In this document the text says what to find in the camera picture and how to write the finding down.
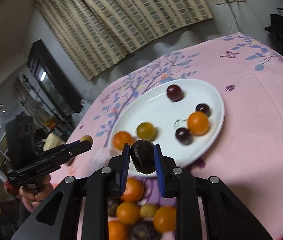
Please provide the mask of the yellow green small fruit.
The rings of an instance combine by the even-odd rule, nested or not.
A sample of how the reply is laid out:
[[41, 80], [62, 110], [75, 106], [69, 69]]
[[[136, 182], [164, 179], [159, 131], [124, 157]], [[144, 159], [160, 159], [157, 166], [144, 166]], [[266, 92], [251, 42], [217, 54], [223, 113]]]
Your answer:
[[141, 218], [153, 218], [159, 208], [160, 206], [155, 205], [155, 204], [145, 204], [139, 210], [140, 217]]

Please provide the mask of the orange tangerine bottom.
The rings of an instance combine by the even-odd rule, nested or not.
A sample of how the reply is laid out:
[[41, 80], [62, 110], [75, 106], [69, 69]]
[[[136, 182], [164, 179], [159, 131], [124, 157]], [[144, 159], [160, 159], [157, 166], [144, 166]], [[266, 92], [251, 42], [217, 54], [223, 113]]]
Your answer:
[[128, 240], [128, 227], [117, 220], [108, 223], [109, 240]]

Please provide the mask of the pink patterned tablecloth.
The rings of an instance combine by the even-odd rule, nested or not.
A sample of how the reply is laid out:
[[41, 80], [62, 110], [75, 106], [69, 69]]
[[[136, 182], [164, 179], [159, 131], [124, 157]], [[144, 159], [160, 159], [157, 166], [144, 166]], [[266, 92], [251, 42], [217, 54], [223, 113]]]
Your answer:
[[220, 177], [283, 239], [283, 56], [241, 33], [173, 51], [114, 81], [70, 141], [92, 149], [52, 174], [83, 178], [157, 131], [155, 143], [197, 177]]

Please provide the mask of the black hat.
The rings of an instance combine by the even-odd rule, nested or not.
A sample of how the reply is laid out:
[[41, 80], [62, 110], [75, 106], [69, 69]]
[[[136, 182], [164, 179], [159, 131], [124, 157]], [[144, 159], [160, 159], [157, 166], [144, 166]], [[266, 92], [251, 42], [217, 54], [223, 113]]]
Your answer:
[[270, 15], [271, 25], [265, 27], [265, 30], [269, 33], [280, 33], [283, 34], [283, 16], [278, 14]]

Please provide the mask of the orange yellow citrus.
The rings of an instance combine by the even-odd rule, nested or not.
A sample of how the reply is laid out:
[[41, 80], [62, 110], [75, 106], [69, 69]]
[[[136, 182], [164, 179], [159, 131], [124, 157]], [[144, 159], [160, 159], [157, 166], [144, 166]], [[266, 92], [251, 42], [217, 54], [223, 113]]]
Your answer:
[[116, 217], [122, 224], [132, 225], [140, 220], [140, 206], [133, 202], [122, 202], [117, 210]]

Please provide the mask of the small yellow longan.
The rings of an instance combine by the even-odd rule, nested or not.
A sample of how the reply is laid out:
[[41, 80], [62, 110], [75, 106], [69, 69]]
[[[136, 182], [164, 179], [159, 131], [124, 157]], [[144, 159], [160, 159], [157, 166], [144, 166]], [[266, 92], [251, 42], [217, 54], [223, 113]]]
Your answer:
[[93, 144], [93, 138], [90, 135], [84, 135], [81, 137], [80, 142], [89, 141], [90, 144]]

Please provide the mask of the dark cherry upper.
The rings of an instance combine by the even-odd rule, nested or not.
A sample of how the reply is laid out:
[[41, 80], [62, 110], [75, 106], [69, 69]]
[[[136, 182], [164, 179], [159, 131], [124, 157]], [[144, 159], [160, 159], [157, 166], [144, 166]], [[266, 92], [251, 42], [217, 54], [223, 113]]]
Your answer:
[[211, 113], [210, 107], [207, 104], [205, 104], [205, 103], [199, 103], [196, 106], [195, 111], [196, 112], [202, 112], [206, 116], [210, 116], [210, 113]]

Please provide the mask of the dark framed picture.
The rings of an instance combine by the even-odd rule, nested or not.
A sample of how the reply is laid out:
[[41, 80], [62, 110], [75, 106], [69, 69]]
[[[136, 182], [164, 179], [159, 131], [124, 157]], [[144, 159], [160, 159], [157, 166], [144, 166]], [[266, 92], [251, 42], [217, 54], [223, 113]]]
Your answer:
[[41, 89], [63, 118], [70, 119], [72, 114], [81, 111], [82, 97], [63, 73], [42, 40], [33, 42], [27, 65]]

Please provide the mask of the green yellow tomato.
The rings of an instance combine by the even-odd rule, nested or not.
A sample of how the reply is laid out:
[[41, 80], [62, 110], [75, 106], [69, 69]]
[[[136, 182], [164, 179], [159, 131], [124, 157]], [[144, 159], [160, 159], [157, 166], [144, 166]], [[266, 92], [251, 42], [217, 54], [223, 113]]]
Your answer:
[[156, 137], [156, 128], [149, 122], [142, 122], [138, 125], [136, 133], [139, 139], [153, 141]]

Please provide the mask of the orange tangerine plate left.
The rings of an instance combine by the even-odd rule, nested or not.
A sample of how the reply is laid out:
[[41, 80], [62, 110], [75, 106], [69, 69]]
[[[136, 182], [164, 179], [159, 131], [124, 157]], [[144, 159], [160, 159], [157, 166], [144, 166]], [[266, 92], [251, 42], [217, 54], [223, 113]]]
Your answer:
[[118, 150], [123, 150], [125, 144], [132, 145], [133, 137], [126, 131], [118, 131], [113, 137], [113, 146]]

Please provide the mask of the white oval plate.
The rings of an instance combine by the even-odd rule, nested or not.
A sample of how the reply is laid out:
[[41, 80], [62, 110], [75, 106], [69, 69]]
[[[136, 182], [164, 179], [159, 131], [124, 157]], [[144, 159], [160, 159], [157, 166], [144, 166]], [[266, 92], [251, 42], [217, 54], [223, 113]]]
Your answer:
[[[169, 85], [178, 85], [183, 91], [180, 101], [171, 101], [166, 94]], [[199, 103], [210, 107], [209, 130], [194, 137], [189, 145], [181, 144], [175, 129], [186, 126], [186, 119]], [[128, 132], [137, 139], [136, 129], [142, 122], [156, 128], [153, 144], [159, 144], [163, 155], [171, 157], [179, 167], [186, 167], [202, 157], [214, 144], [224, 124], [225, 106], [219, 91], [211, 84], [198, 79], [180, 79], [161, 84], [135, 99], [123, 110], [113, 126], [110, 137], [118, 131]]]

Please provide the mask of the large orange tangerine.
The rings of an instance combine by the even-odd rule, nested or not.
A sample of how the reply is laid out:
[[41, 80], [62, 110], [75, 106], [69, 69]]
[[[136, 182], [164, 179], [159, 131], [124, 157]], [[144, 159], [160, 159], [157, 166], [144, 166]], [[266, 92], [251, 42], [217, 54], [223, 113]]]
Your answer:
[[128, 178], [126, 189], [120, 199], [122, 201], [138, 202], [142, 199], [144, 192], [145, 186], [141, 181], [135, 178]]

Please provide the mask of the cream lidded drink cup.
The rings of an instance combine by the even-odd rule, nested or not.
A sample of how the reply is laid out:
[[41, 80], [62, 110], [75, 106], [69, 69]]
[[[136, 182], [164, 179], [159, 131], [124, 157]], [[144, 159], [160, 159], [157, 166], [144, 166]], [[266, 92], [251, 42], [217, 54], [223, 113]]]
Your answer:
[[61, 137], [59, 137], [55, 133], [50, 133], [47, 136], [46, 141], [44, 143], [43, 151], [47, 151], [47, 150], [50, 150], [54, 147], [61, 146], [61, 145], [64, 145], [64, 144], [65, 144], [65, 142], [62, 140]]

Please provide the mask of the beige checkered curtain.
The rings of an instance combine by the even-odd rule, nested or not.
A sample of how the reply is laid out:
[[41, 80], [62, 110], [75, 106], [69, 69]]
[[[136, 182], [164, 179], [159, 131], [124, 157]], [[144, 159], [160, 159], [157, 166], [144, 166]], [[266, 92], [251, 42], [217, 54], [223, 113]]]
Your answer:
[[86, 80], [158, 38], [213, 18], [205, 0], [36, 0], [35, 7]]

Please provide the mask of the dark red plum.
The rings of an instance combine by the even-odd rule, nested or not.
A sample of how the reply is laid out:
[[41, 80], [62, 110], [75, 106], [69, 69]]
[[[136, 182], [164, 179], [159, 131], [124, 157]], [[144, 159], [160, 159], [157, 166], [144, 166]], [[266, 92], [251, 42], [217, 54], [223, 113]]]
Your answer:
[[167, 97], [173, 101], [177, 102], [183, 98], [183, 91], [178, 85], [169, 85], [166, 91]]

